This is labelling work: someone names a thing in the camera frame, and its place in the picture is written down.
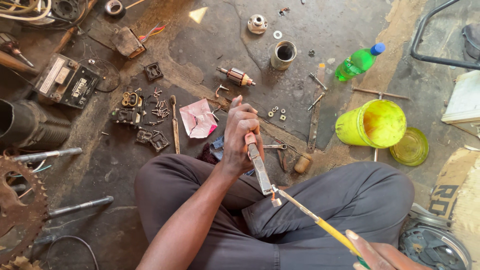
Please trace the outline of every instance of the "black metal frame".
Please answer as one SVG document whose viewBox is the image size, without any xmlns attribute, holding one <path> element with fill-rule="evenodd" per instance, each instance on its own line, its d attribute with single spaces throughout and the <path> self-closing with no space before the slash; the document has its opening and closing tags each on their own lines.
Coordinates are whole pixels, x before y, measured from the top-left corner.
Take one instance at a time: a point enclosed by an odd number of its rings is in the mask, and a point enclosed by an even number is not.
<svg viewBox="0 0 480 270">
<path fill-rule="evenodd" d="M 447 59 L 447 58 L 440 58 L 440 57 L 434 57 L 434 56 L 428 56 L 428 55 L 422 55 L 417 52 L 420 39 L 423 35 L 423 32 L 425 31 L 425 26 L 428 22 L 428 20 L 435 14 L 437 14 L 439 11 L 451 6 L 452 4 L 457 3 L 460 0 L 449 0 L 446 3 L 434 8 L 432 11 L 430 11 L 420 22 L 419 28 L 417 30 L 417 34 L 415 35 L 415 38 L 413 39 L 413 44 L 412 44 L 412 49 L 410 51 L 410 55 L 420 61 L 425 61 L 425 62 L 430 62 L 430 63 L 437 63 L 437 64 L 442 64 L 442 65 L 449 65 L 449 66 L 455 66 L 455 67 L 462 67 L 462 68 L 468 68 L 468 69 L 475 69 L 475 70 L 480 70 L 480 64 L 474 63 L 474 62 L 467 62 L 467 61 L 458 61 L 458 60 L 453 60 L 453 59 Z"/>
</svg>

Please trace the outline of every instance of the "pink paper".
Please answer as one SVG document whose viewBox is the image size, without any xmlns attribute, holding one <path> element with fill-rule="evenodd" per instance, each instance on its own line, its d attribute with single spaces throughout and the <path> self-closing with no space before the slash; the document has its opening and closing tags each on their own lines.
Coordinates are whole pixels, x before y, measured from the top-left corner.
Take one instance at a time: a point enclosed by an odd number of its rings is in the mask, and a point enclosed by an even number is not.
<svg viewBox="0 0 480 270">
<path fill-rule="evenodd" d="M 218 126 L 205 98 L 179 111 L 190 138 L 205 138 Z"/>
</svg>

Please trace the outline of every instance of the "sprocket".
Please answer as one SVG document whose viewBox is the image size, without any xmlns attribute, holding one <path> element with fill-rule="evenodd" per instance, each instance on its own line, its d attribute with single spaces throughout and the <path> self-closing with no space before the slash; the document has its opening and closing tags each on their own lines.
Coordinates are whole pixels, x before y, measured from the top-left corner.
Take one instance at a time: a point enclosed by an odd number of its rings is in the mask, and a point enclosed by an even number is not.
<svg viewBox="0 0 480 270">
<path fill-rule="evenodd" d="M 6 175 L 9 172 L 21 174 L 30 184 L 34 192 L 34 200 L 30 204 L 23 204 L 17 193 L 9 187 Z M 8 156 L 0 156 L 0 237 L 12 231 L 15 226 L 22 228 L 18 233 L 12 247 L 0 246 L 0 265 L 8 264 L 9 260 L 15 260 L 37 238 L 42 231 L 42 226 L 47 218 L 47 194 L 40 178 L 19 161 L 13 161 Z"/>
</svg>

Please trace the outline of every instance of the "black tape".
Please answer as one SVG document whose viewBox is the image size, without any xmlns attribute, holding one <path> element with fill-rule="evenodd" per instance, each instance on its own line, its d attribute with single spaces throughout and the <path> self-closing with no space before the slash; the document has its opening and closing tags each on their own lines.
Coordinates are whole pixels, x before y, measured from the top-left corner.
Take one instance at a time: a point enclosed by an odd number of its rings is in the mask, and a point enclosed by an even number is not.
<svg viewBox="0 0 480 270">
<path fill-rule="evenodd" d="M 119 0 L 109 0 L 105 4 L 105 12 L 114 19 L 121 19 L 127 13 L 127 9 Z"/>
</svg>

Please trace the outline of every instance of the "green plastic bottle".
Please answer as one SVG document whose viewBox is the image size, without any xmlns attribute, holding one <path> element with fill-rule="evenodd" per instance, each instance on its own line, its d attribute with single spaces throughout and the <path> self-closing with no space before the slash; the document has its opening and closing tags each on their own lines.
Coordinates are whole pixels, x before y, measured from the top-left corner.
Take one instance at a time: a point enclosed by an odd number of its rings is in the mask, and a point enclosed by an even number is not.
<svg viewBox="0 0 480 270">
<path fill-rule="evenodd" d="M 335 76 L 342 82 L 348 81 L 349 79 L 362 74 L 367 71 L 377 55 L 385 51 L 385 44 L 382 42 L 375 44 L 373 47 L 360 49 L 354 52 L 350 57 L 345 59 L 343 63 L 339 64 L 335 70 Z"/>
</svg>

